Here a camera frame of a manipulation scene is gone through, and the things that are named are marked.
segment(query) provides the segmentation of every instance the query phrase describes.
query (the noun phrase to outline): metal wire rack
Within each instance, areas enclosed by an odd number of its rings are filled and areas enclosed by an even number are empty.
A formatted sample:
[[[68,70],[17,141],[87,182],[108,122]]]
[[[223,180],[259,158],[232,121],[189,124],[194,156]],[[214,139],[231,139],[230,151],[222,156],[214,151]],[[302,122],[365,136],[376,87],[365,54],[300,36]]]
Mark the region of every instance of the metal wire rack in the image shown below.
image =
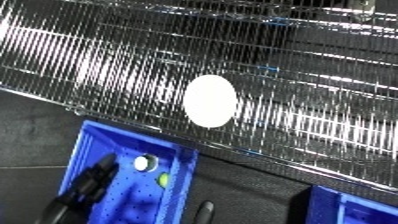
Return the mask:
[[[396,191],[397,15],[360,23],[345,5],[5,0],[0,87]],[[204,74],[238,93],[220,128],[195,126],[182,107]]]

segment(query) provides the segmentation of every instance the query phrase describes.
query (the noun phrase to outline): blue plastic bin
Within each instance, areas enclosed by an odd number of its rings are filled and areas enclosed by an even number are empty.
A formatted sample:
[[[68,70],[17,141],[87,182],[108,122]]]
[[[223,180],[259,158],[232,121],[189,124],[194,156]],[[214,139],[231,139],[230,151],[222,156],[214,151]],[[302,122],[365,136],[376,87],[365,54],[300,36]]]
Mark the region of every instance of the blue plastic bin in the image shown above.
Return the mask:
[[[307,224],[395,224],[398,208],[314,186]]]
[[[86,121],[80,131],[60,193],[82,170],[115,153],[119,172],[103,200],[93,207],[90,224],[180,223],[197,151],[172,142]],[[134,159],[143,154],[159,158],[158,168],[139,172]],[[167,172],[165,188],[158,177]]]

